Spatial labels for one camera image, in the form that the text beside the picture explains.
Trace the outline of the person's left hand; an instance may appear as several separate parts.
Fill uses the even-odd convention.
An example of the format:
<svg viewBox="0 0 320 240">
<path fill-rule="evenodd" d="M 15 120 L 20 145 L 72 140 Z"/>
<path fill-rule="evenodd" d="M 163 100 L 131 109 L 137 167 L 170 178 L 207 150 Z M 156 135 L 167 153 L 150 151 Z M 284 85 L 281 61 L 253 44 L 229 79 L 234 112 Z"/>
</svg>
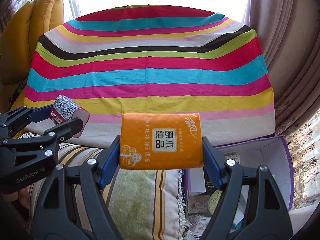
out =
<svg viewBox="0 0 320 240">
<path fill-rule="evenodd" d="M 7 202 L 13 202 L 18 200 L 23 207 L 25 207 L 28 210 L 30 209 L 29 191 L 27 187 L 11 194 L 1 193 L 1 195 Z"/>
</svg>

